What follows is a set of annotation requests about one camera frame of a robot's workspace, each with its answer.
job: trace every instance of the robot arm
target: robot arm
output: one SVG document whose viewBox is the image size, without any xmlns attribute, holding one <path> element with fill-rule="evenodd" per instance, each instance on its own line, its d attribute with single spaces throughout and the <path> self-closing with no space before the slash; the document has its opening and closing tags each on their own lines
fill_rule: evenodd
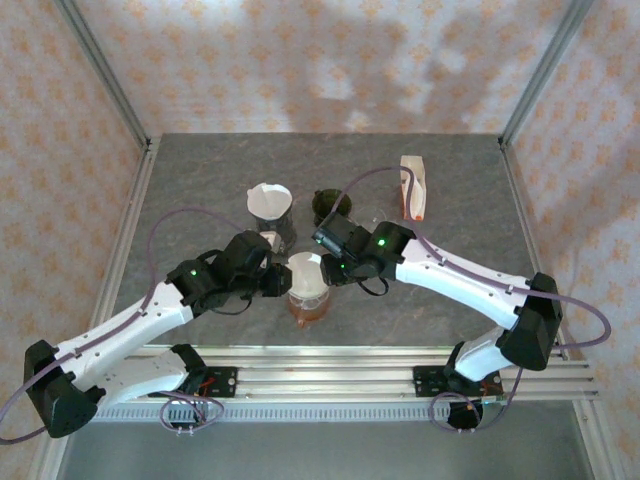
<svg viewBox="0 0 640 480">
<path fill-rule="evenodd" d="M 346 285 L 379 277 L 419 285 L 483 313 L 497 327 L 470 342 L 456 345 L 445 368 L 451 390 L 468 387 L 501 368 L 517 365 L 546 368 L 562 312 L 556 301 L 481 283 L 439 263 L 416 240 L 413 231 L 382 222 L 373 233 L 338 213 L 329 215 L 313 238 L 331 253 L 322 257 L 328 285 Z M 533 279 L 490 270 L 435 247 L 439 255 L 486 278 L 514 287 L 557 293 L 555 281 L 538 273 Z"/>
<path fill-rule="evenodd" d="M 25 382 L 57 359 L 70 353 L 72 358 L 27 393 L 53 438 L 75 432 L 99 408 L 114 403 L 161 390 L 192 393 L 206 367 L 191 346 L 176 345 L 152 359 L 124 359 L 158 335 L 205 311 L 217 311 L 231 296 L 250 302 L 257 293 L 277 297 L 290 287 L 291 271 L 271 261 L 271 244 L 256 232 L 242 232 L 225 250 L 207 252 L 178 265 L 155 287 L 144 311 L 140 300 L 56 347 L 44 340 L 29 347 L 25 353 Z M 140 316 L 129 324 L 136 312 Z M 106 339 L 87 348 L 105 334 Z"/>
</svg>

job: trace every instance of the gray marble surface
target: gray marble surface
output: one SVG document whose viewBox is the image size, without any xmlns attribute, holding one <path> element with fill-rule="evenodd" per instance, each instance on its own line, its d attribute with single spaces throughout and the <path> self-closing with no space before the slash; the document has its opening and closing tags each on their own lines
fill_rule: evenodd
<svg viewBox="0 0 640 480">
<path fill-rule="evenodd" d="M 280 183 L 294 196 L 298 240 L 291 251 L 324 253 L 310 236 L 315 190 L 341 188 L 359 173 L 395 165 L 401 155 L 421 155 L 427 172 L 422 231 L 438 246 L 513 274 L 530 276 L 522 229 L 494 136 L 388 134 L 169 134 L 162 137 L 115 311 L 147 288 L 147 235 L 168 210 L 199 205 L 253 228 L 246 191 Z M 351 217 L 366 226 L 401 220 L 400 175 L 381 173 L 358 184 Z M 224 248 L 234 232 L 197 213 L 176 215 L 153 242 L 158 272 L 180 261 Z M 228 304 L 233 310 L 242 304 Z M 434 292 L 392 283 L 385 297 L 357 286 L 331 291 L 331 307 L 304 329 L 285 299 L 257 298 L 238 317 L 207 313 L 153 343 L 198 345 L 454 345 L 493 324 L 479 313 Z"/>
</svg>

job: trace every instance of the purple cable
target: purple cable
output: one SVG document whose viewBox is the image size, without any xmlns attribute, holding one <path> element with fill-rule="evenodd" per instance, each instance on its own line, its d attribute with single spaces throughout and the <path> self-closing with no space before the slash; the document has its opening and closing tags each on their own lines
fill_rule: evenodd
<svg viewBox="0 0 640 480">
<path fill-rule="evenodd" d="M 462 399 L 464 402 L 466 402 L 467 405 L 471 406 L 471 408 L 473 409 L 473 413 L 476 416 L 476 420 L 478 421 L 478 423 L 480 423 L 480 414 L 478 413 L 478 409 L 473 404 L 473 402 L 469 399 L 469 397 L 467 397 L 466 395 L 462 395 L 461 393 L 455 393 L 455 392 L 443 392 L 443 393 L 439 393 L 438 395 L 433 397 L 431 402 L 429 402 L 429 421 L 433 425 L 438 427 L 440 430 L 442 430 L 444 432 L 447 432 L 447 433 L 475 433 L 478 430 L 486 430 L 487 428 L 492 427 L 493 425 L 495 425 L 498 422 L 498 420 L 500 420 L 504 416 L 504 414 L 509 409 L 509 406 L 511 405 L 511 402 L 513 401 L 513 397 L 516 396 L 516 390 L 518 389 L 518 385 L 520 384 L 520 379 L 522 378 L 522 371 L 523 371 L 523 368 L 520 368 L 518 370 L 518 373 L 516 375 L 516 379 L 513 382 L 513 388 L 511 389 L 511 393 L 509 394 L 509 398 L 507 399 L 507 404 L 503 408 L 500 409 L 500 412 L 498 412 L 498 415 L 496 415 L 488 424 L 483 425 L 481 427 L 471 428 L 469 430 L 462 430 L 462 429 L 455 429 L 455 428 L 447 428 L 447 427 L 445 427 L 443 425 L 440 425 L 438 422 L 436 422 L 435 421 L 435 414 L 434 414 L 434 407 L 435 407 L 435 404 L 438 401 L 438 399 L 445 398 L 445 397 L 449 397 L 449 398 L 455 397 L 455 398 Z"/>
<path fill-rule="evenodd" d="M 600 319 L 600 321 L 602 322 L 602 325 L 604 327 L 604 332 L 602 333 L 602 335 L 600 335 L 598 338 L 595 338 L 593 340 L 588 340 L 586 342 L 579 342 L 579 343 L 567 343 L 564 345 L 556 345 L 554 348 L 557 350 L 568 350 L 568 349 L 572 349 L 572 348 L 582 348 L 582 347 L 592 347 L 594 345 L 598 345 L 600 343 L 603 343 L 605 341 L 607 341 L 607 339 L 611 336 L 611 323 L 609 322 L 609 319 L 605 316 L 604 313 L 602 313 L 600 310 L 598 310 L 596 307 L 594 307 L 593 305 L 590 305 L 586 302 L 583 302 L 582 300 L 578 300 L 576 298 L 573 297 L 569 297 L 566 295 L 559 295 L 559 294 L 555 294 L 555 293 L 547 293 L 547 292 L 539 292 L 537 290 L 530 290 L 530 289 L 526 289 L 526 288 L 520 288 L 520 287 L 516 287 L 514 285 L 509 285 L 506 283 L 502 283 L 499 282 L 497 280 L 494 280 L 493 278 L 487 278 L 484 277 L 482 275 L 478 275 L 477 273 L 471 272 L 469 270 L 467 270 L 466 268 L 463 268 L 459 265 L 456 265 L 453 262 L 447 261 L 442 255 L 440 255 L 435 248 L 429 243 L 429 241 L 425 238 L 424 235 L 422 235 L 422 233 L 420 233 L 418 231 L 418 224 L 417 222 L 413 219 L 413 216 L 411 215 L 411 193 L 413 192 L 413 185 L 415 182 L 415 175 L 413 173 L 413 171 L 405 166 L 402 165 L 393 165 L 393 166 L 389 166 L 389 167 L 379 167 L 379 168 L 374 168 L 372 170 L 369 170 L 367 172 L 364 172 L 363 174 L 359 175 L 358 177 L 356 177 L 355 179 L 353 179 L 351 182 L 349 182 L 347 184 L 347 186 L 342 190 L 342 192 L 340 192 L 340 195 L 338 196 L 338 198 L 336 199 L 335 203 L 333 204 L 333 207 L 331 208 L 331 213 L 335 212 L 338 209 L 338 205 L 340 205 L 340 202 L 342 201 L 343 197 L 347 194 L 347 192 L 349 190 L 351 190 L 351 188 L 357 184 L 358 182 L 360 182 L 360 180 L 376 174 L 376 173 L 380 173 L 380 172 L 388 172 L 388 171 L 395 171 L 395 170 L 401 170 L 404 172 L 407 172 L 409 174 L 409 187 L 407 189 L 407 196 L 406 196 L 406 200 L 405 200 L 405 210 L 409 216 L 409 222 L 411 223 L 411 226 L 413 228 L 414 233 L 416 234 L 416 237 L 418 239 L 418 241 L 420 242 L 420 244 L 429 252 L 429 254 L 436 259 L 436 261 L 438 263 L 443 264 L 445 267 L 450 268 L 451 270 L 453 270 L 454 272 L 457 272 L 467 278 L 470 278 L 472 280 L 475 280 L 477 282 L 480 283 L 484 283 L 485 285 L 489 285 L 492 287 L 496 287 L 496 288 L 500 288 L 500 289 L 504 289 L 505 291 L 511 290 L 512 292 L 516 292 L 516 293 L 520 293 L 523 295 L 531 295 L 533 297 L 539 297 L 539 298 L 547 298 L 550 300 L 557 300 L 560 302 L 567 302 L 567 303 L 572 303 L 574 305 L 577 305 L 581 308 L 584 308 L 585 310 L 593 313 L 596 317 L 598 317 L 598 319 Z M 518 375 L 516 376 L 516 380 L 513 384 L 513 390 L 511 391 L 511 395 L 509 396 L 509 400 L 507 401 L 507 404 L 504 406 L 503 409 L 500 410 L 500 413 L 486 426 L 482 427 L 482 428 L 476 428 L 476 429 L 472 429 L 471 432 L 473 431 L 477 431 L 477 430 L 484 430 L 486 428 L 489 428 L 490 426 L 494 425 L 500 418 L 502 418 L 504 416 L 504 414 L 506 413 L 506 411 L 508 410 L 509 406 L 511 405 L 511 401 L 513 400 L 513 397 L 515 397 L 516 395 L 516 390 L 518 388 L 518 384 L 520 383 L 520 378 L 522 376 L 522 368 L 520 368 L 520 370 L 518 371 Z M 471 405 L 471 407 L 473 408 L 473 411 L 476 415 L 476 418 L 478 420 L 480 420 L 480 416 L 478 414 L 478 410 L 476 409 L 475 405 L 473 405 L 473 402 L 471 402 L 471 400 L 469 399 L 469 397 L 459 394 L 459 393 L 454 393 L 454 392 L 444 392 L 444 393 L 440 393 L 438 395 L 436 395 L 433 400 L 431 400 L 431 403 L 429 404 L 429 415 L 431 418 L 431 423 L 433 423 L 434 425 L 436 425 L 438 428 L 447 431 L 447 432 L 458 432 L 458 430 L 452 430 L 450 428 L 446 428 L 440 424 L 438 424 L 435 419 L 434 419 L 434 415 L 433 415 L 433 407 L 437 401 L 438 398 L 444 398 L 444 397 L 457 397 L 457 398 L 462 398 L 467 405 Z"/>
<path fill-rule="evenodd" d="M 172 217 L 173 215 L 176 215 L 176 214 L 182 213 L 182 212 L 203 213 L 203 214 L 208 215 L 210 217 L 213 217 L 213 218 L 215 218 L 217 220 L 220 220 L 223 223 L 226 223 L 227 225 L 235 228 L 238 231 L 242 231 L 242 228 L 240 228 L 238 225 L 236 225 L 232 221 L 227 220 L 225 217 L 223 217 L 219 213 L 209 211 L 206 208 L 202 208 L 202 207 L 182 207 L 182 208 L 171 210 L 170 212 L 165 213 L 153 225 L 153 227 L 151 228 L 151 232 L 149 233 L 149 237 L 147 239 L 147 267 L 149 268 L 150 284 L 149 284 L 149 289 L 147 290 L 147 293 L 144 296 L 144 299 L 142 300 L 142 304 L 140 305 L 140 309 L 137 310 L 133 315 L 131 315 L 127 320 L 122 322 L 120 325 L 118 325 L 113 330 L 111 330 L 111 331 L 109 331 L 109 332 L 107 332 L 107 333 L 95 338 L 94 340 L 91 340 L 90 342 L 87 342 L 84 345 L 78 347 L 76 349 L 76 351 L 75 351 L 76 355 L 80 355 L 81 353 L 87 351 L 88 349 L 93 348 L 96 345 L 101 344 L 102 342 L 104 342 L 105 340 L 108 340 L 109 338 L 113 337 L 114 335 L 117 335 L 118 333 L 123 331 L 125 328 L 129 327 L 133 322 L 135 322 L 136 319 L 138 317 L 140 317 L 141 312 L 144 311 L 147 308 L 147 306 L 151 302 L 151 299 L 153 298 L 153 293 L 156 290 L 156 269 L 155 269 L 155 266 L 154 266 L 154 263 L 153 263 L 153 252 L 152 252 L 152 248 L 151 248 L 151 241 L 153 240 L 153 237 L 155 236 L 156 230 L 158 229 L 158 227 L 160 226 L 160 224 L 162 222 L 164 222 L 167 218 Z M 27 380 L 20 388 L 18 388 L 18 390 L 16 390 L 14 392 L 14 394 L 11 395 L 11 397 L 9 397 L 9 400 L 7 400 L 7 402 L 2 406 L 2 408 L 0 408 L 0 424 L 2 424 L 2 422 L 4 421 L 4 417 L 9 412 L 9 409 L 16 403 L 16 401 L 18 400 L 18 398 L 20 398 L 20 396 L 22 396 L 24 393 L 26 393 L 26 391 L 28 389 L 33 387 L 36 384 L 36 382 L 38 382 L 46 374 L 48 374 L 49 372 L 51 372 L 55 368 L 58 368 L 59 366 L 61 366 L 62 364 L 64 364 L 66 361 L 70 360 L 73 357 L 74 357 L 73 353 L 67 353 L 66 355 L 63 355 L 59 359 L 55 360 L 54 362 L 52 362 L 49 365 L 47 365 L 46 367 L 44 367 L 42 370 L 40 370 L 38 373 L 36 373 L 33 377 L 31 377 L 29 380 Z M 34 430 L 31 433 L 27 433 L 26 435 L 23 435 L 21 437 L 8 438 L 8 439 L 0 437 L 0 445 L 15 445 L 16 443 L 21 443 L 21 442 L 30 440 L 33 437 L 35 437 L 36 435 L 40 435 L 45 430 L 46 430 L 45 427 L 40 427 L 37 430 Z"/>
<path fill-rule="evenodd" d="M 162 405 L 162 408 L 160 408 L 160 423 L 162 424 L 162 426 L 166 430 L 169 430 L 171 432 L 176 432 L 176 433 L 178 433 L 178 435 L 180 433 L 182 433 L 183 431 L 185 431 L 185 430 L 183 430 L 180 427 L 171 426 L 164 419 L 164 413 L 165 413 L 166 409 L 169 407 L 169 405 L 171 405 L 172 402 L 174 402 L 176 400 L 179 401 L 179 402 L 183 402 L 183 403 L 186 403 L 187 405 L 189 405 L 191 407 L 191 409 L 195 412 L 195 414 L 198 417 L 198 424 L 195 427 L 190 426 L 188 428 L 188 430 L 186 430 L 190 434 L 193 434 L 194 432 L 197 432 L 198 430 L 202 430 L 203 428 L 206 428 L 206 427 L 210 426 L 211 424 L 215 423 L 216 421 L 218 421 L 218 419 L 224 413 L 224 405 L 222 403 L 220 403 L 219 401 L 217 401 L 216 399 L 211 398 L 211 397 L 198 397 L 196 395 L 187 395 L 186 393 L 180 393 L 180 392 L 162 391 L 162 392 L 158 392 L 158 393 L 161 393 L 163 395 L 167 395 L 168 397 L 172 397 L 174 399 L 174 400 L 169 400 L 164 405 Z M 193 403 L 193 402 L 202 402 L 202 401 L 211 403 L 211 404 L 216 405 L 217 407 L 219 407 L 218 413 L 213 418 L 211 418 L 209 420 L 205 420 L 206 414 L 205 414 L 204 410 L 198 410 L 198 407 L 195 405 L 195 403 Z"/>
</svg>

